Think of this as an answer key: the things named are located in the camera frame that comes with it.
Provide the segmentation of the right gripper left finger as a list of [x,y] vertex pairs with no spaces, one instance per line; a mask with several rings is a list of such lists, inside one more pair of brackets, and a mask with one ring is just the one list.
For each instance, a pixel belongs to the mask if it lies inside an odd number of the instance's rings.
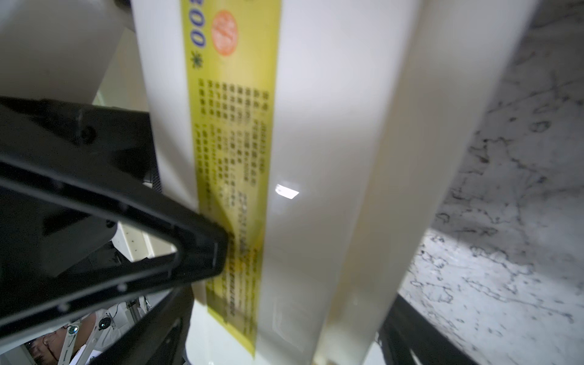
[[194,297],[191,287],[173,289],[138,324],[92,364],[184,364]]

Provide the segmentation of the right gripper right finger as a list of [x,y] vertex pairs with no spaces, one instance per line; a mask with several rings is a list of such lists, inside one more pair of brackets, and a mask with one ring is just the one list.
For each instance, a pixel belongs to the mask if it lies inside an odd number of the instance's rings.
[[401,295],[395,298],[378,341],[387,364],[474,364]]

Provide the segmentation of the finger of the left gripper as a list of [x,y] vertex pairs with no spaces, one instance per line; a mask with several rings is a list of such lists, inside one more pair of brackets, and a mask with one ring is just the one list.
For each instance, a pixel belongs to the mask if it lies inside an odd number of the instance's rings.
[[[148,113],[1,99],[1,344],[141,294],[223,272],[228,233],[146,182]],[[170,243],[158,258],[81,269],[120,223]]]

